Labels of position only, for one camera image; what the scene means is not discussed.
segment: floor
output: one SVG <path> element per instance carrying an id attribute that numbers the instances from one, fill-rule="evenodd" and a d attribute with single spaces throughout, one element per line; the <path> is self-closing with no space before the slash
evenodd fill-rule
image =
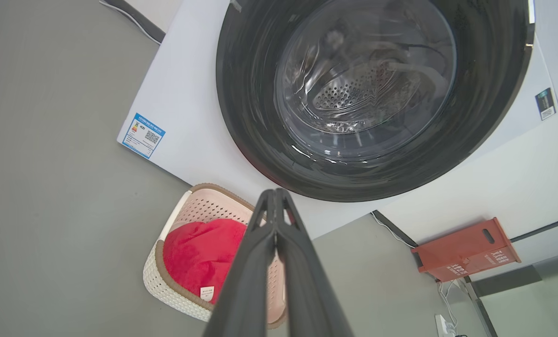
<path id="1" fill-rule="evenodd" d="M 201 335 L 141 279 L 189 186 L 115 141 L 156 51 L 96 0 L 0 0 L 0 337 Z M 315 246 L 357 336 L 437 335 L 437 285 L 370 216 Z"/>

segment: red fleece fabric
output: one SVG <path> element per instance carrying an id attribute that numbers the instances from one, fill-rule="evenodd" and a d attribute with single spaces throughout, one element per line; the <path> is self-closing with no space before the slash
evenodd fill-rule
<path id="1" fill-rule="evenodd" d="M 214 286 L 215 304 L 234 261 L 246 226 L 232 219 L 191 222 L 170 232 L 163 261 L 170 277 L 200 297 L 200 288 Z"/>

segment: fire extinguisher box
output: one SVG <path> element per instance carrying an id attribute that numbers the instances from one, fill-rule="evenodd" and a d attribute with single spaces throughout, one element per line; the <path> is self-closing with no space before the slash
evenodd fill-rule
<path id="1" fill-rule="evenodd" d="M 425 243 L 412 252 L 422 262 L 418 271 L 430 273 L 442 282 L 521 262 L 497 218 Z"/>

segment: laundry basket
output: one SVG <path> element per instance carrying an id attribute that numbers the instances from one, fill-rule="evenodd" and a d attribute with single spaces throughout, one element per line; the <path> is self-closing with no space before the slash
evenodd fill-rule
<path id="1" fill-rule="evenodd" d="M 163 262 L 163 245 L 169 232 L 190 222 L 233 219 L 247 226 L 254 207 L 228 190 L 202 183 L 188 190 L 170 214 L 161 235 L 152 247 L 144 266 L 144 285 L 150 294 L 166 305 L 207 322 L 214 308 L 175 282 Z M 285 274 L 277 256 L 269 266 L 267 285 L 267 322 L 274 329 L 286 319 Z"/>

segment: washing machine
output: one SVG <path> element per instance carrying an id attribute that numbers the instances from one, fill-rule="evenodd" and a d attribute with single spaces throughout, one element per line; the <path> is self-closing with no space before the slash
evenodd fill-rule
<path id="1" fill-rule="evenodd" d="M 117 140 L 251 202 L 287 188 L 317 237 L 558 113 L 536 3 L 184 0 Z"/>

